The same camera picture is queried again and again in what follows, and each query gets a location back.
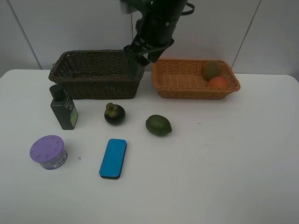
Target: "purple lid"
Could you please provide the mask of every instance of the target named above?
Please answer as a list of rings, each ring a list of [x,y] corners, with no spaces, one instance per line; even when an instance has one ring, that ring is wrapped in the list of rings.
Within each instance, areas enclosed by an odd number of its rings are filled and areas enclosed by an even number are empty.
[[[37,140],[30,149],[33,161],[48,162],[57,157],[64,149],[64,141],[56,135],[48,135]]]

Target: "blue eraser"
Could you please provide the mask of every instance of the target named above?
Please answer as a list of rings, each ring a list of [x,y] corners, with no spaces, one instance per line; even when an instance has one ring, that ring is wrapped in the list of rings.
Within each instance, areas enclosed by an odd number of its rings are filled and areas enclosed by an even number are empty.
[[[103,178],[117,179],[121,176],[121,169],[127,142],[121,139],[110,139],[108,141],[103,162],[99,174]]]

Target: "wicker basket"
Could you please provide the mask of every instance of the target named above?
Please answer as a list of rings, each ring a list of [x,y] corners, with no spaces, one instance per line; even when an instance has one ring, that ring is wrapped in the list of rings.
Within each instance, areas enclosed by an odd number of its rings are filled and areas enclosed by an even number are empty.
[[[60,56],[49,79],[63,84],[73,99],[130,99],[143,73],[136,81],[127,78],[122,50],[75,50]]]
[[[177,99],[222,99],[240,89],[240,84],[230,66],[217,60],[221,77],[228,82],[228,88],[212,89],[207,87],[203,78],[203,65],[209,60],[160,59],[152,68],[153,85],[164,98]]]

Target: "white tabletop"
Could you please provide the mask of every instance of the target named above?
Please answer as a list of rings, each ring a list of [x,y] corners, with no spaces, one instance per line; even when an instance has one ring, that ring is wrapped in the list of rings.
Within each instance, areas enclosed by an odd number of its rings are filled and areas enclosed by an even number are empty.
[[[77,125],[63,131],[50,108],[48,74],[13,70],[0,79],[0,223],[299,223],[294,78],[238,74],[241,90],[211,101],[161,98],[145,74],[135,99],[76,100]],[[110,101],[127,112],[121,126],[104,120]],[[150,134],[152,114],[167,117],[173,132]],[[29,156],[50,134],[69,154],[53,171]],[[116,181],[99,176],[111,138],[128,142]]]

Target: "purple container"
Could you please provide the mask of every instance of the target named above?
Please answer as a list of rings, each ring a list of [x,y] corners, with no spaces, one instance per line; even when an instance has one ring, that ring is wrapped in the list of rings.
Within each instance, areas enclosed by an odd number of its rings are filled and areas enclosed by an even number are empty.
[[[56,169],[67,159],[64,141],[56,135],[42,137],[31,147],[30,157],[45,169]]]

